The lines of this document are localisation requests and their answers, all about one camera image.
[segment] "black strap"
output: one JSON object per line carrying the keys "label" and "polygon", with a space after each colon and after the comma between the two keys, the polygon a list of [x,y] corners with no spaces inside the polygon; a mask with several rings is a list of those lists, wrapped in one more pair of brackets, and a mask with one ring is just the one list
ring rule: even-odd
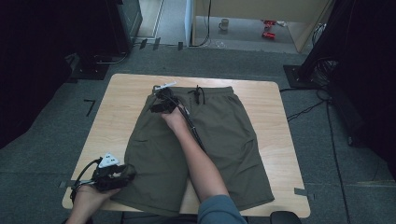
{"label": "black strap", "polygon": [[204,89],[202,89],[202,87],[199,87],[198,85],[197,85],[197,88],[195,89],[195,91],[189,91],[188,93],[194,93],[194,97],[195,97],[195,103],[196,104],[200,104],[199,103],[199,96],[201,95],[200,93],[199,93],[199,90],[201,90],[201,92],[202,92],[202,95],[204,96],[204,104],[205,104],[205,93],[204,93]]}

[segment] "red object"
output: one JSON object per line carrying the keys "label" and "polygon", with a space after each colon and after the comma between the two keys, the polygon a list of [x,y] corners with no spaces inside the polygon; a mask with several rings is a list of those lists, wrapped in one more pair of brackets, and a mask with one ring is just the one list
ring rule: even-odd
{"label": "red object", "polygon": [[275,39],[275,34],[269,33],[269,32],[264,32],[264,33],[262,33],[262,37],[265,37],[268,39]]}
{"label": "red object", "polygon": [[271,27],[272,27],[272,25],[270,25],[270,24],[265,24],[264,25],[264,29],[265,30],[269,30]]}
{"label": "red object", "polygon": [[276,24],[276,21],[264,21],[264,24],[265,24],[265,25],[273,26],[273,25]]}

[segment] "hand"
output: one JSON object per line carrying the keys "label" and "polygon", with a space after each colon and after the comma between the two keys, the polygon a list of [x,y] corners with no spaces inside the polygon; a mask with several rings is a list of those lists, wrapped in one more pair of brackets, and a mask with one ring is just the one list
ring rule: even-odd
{"label": "hand", "polygon": [[85,223],[105,201],[119,191],[120,189],[112,189],[99,192],[91,185],[81,186],[78,189],[72,213],[66,224]]}
{"label": "hand", "polygon": [[169,128],[172,129],[174,133],[176,132],[187,132],[188,126],[187,121],[184,119],[183,115],[181,114],[180,110],[176,107],[171,114],[161,114],[161,117],[165,119],[166,123],[168,124]]}

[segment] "sleeve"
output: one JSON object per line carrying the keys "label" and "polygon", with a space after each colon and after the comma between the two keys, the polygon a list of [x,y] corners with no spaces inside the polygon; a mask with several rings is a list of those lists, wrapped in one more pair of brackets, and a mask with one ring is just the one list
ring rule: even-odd
{"label": "sleeve", "polygon": [[198,210],[198,223],[245,223],[233,200],[227,195],[216,195],[201,203]]}

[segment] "shorts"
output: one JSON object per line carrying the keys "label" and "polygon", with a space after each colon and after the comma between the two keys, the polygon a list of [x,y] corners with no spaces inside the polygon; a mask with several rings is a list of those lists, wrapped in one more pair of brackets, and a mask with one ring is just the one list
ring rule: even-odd
{"label": "shorts", "polygon": [[[257,136],[233,88],[170,89],[189,110],[236,207],[245,210],[273,201]],[[159,114],[149,110],[159,103],[154,93],[148,97],[125,151],[123,175],[134,175],[134,180],[112,200],[161,216],[178,216],[189,170],[176,136]]]}

